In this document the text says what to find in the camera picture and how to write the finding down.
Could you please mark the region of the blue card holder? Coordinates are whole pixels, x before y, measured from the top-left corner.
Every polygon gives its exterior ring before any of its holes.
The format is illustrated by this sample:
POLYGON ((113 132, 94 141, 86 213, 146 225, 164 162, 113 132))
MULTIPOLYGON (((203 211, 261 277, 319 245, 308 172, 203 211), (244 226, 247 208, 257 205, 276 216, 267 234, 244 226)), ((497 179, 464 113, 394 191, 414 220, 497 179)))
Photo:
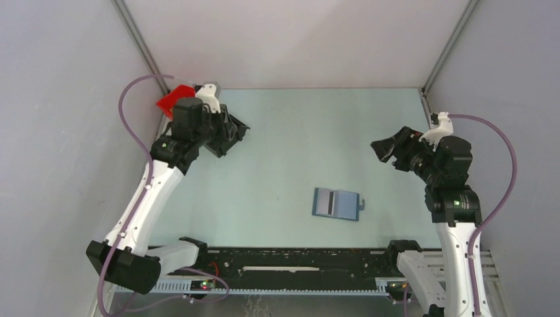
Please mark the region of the blue card holder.
MULTIPOLYGON (((312 215, 325 217, 315 214, 317 189, 314 189, 312 215)), ((365 209, 366 201, 356 192, 343 190, 333 190, 335 192, 334 216, 325 217, 329 219, 339 219, 344 221, 359 221, 360 212, 365 209)))

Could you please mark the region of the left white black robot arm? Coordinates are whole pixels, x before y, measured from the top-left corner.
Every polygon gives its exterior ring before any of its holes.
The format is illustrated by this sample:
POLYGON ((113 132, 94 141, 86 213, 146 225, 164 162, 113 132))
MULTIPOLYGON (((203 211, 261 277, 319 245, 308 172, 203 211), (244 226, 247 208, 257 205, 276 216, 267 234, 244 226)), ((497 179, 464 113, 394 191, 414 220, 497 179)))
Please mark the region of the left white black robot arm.
POLYGON ((181 98, 173 118, 152 144, 144 175, 121 219, 102 242, 91 241, 86 255, 102 281, 146 295, 160 276, 184 266, 201 275, 209 258, 191 242, 149 250, 149 238, 162 209, 203 146, 222 145, 237 130, 227 106, 213 112, 200 98, 181 98))

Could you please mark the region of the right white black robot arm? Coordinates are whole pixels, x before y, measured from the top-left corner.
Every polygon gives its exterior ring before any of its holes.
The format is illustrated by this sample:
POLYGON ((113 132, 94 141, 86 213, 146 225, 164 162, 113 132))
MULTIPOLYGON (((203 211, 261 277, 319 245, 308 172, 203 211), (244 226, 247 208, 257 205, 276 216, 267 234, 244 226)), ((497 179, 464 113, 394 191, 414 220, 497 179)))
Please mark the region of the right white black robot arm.
POLYGON ((391 241, 385 270, 404 275, 424 316, 490 316, 479 240, 470 240, 482 222, 479 198, 466 184, 471 144, 449 135, 431 145, 422 133, 403 127, 370 146, 380 162, 395 158, 396 170, 413 172, 426 184, 425 204, 440 240, 445 284, 439 283, 412 240, 391 241))

